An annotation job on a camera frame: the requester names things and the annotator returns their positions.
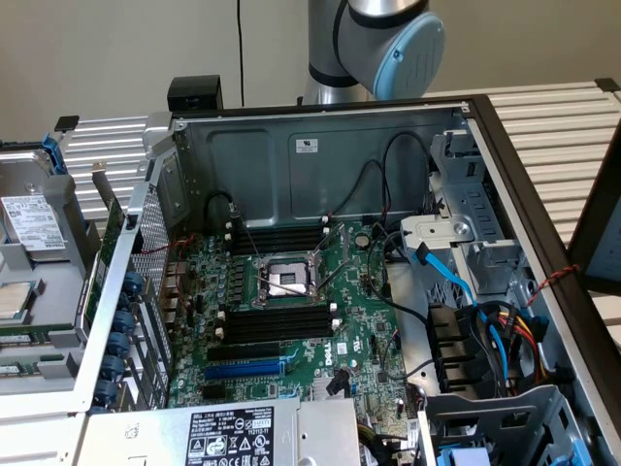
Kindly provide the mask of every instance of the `white label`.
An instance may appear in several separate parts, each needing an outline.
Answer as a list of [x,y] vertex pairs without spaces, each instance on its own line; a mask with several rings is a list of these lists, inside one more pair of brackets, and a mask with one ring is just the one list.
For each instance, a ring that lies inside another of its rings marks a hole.
[[10,374],[19,374],[19,368],[17,366],[0,366],[0,376]]
[[65,244],[44,196],[3,197],[2,203],[26,250],[64,250]]
[[252,421],[253,429],[267,429],[272,427],[272,420],[270,418],[266,419],[254,419]]
[[6,335],[0,337],[0,345],[11,345],[14,343],[30,343],[29,335]]
[[296,139],[295,151],[297,153],[315,153],[319,151],[318,139]]
[[415,449],[418,444],[418,419],[408,421],[408,448]]
[[326,367],[330,367],[332,366],[332,344],[330,342],[326,343],[323,346],[323,350],[325,351]]

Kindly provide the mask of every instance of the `blue clip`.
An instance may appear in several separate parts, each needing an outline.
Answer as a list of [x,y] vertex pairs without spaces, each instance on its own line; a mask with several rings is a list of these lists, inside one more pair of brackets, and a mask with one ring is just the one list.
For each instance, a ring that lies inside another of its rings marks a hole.
[[47,133],[43,138],[41,145],[48,150],[56,175],[65,175],[67,173],[65,161],[62,158],[62,152],[60,151],[56,140],[53,139],[49,133]]

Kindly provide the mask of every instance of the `barcode label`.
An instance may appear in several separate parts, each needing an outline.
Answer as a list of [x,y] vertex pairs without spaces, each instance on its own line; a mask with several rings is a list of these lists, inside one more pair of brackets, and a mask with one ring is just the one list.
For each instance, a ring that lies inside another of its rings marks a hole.
[[64,250],[53,210],[44,196],[3,197],[2,204],[26,250]]

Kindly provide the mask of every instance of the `yellow wire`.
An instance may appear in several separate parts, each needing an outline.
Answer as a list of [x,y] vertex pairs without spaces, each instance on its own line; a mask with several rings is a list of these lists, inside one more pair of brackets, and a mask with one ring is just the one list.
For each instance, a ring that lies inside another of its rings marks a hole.
[[[504,317],[508,317],[508,312],[507,311],[500,311],[498,314],[500,314],[501,316]],[[515,319],[517,320],[517,323],[520,327],[522,327],[522,329],[528,333],[529,337],[533,337],[533,333],[531,332],[531,329],[528,328],[528,325],[526,325],[526,322],[524,321],[524,319],[520,316],[516,316]]]
[[[500,314],[501,316],[504,317],[508,317],[508,312],[507,311],[500,311],[498,314]],[[531,329],[528,328],[528,325],[526,325],[526,322],[524,321],[524,319],[522,319],[522,317],[520,316],[516,316],[515,319],[517,320],[518,325],[526,332],[528,333],[528,335],[533,338],[533,340],[535,340],[535,337],[533,336],[533,332],[531,332]],[[541,375],[546,378],[547,377],[547,372],[545,371],[545,367],[543,366],[543,361],[541,360],[541,357],[539,358],[539,366],[541,369]]]

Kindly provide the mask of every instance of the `black ram slot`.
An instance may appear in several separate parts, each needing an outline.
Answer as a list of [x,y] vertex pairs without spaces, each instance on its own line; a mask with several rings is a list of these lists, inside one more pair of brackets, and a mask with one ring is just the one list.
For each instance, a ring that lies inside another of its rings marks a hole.
[[264,357],[279,357],[278,343],[263,343],[260,345],[245,345],[243,347],[216,347],[207,350],[209,361],[232,361],[235,359],[260,359]]
[[275,342],[332,336],[326,306],[228,313],[225,343]]
[[[317,226],[278,228],[252,230],[250,234],[261,253],[291,252],[296,250],[313,250],[321,241],[322,229]],[[247,235],[235,235],[232,252],[234,255],[254,253],[254,247]]]
[[332,337],[334,333],[327,325],[314,328],[291,329],[287,331],[278,331],[274,329],[268,333],[249,332],[234,335],[228,335],[225,338],[227,344],[244,344],[259,342],[283,342],[287,340],[306,340],[308,338],[327,338]]

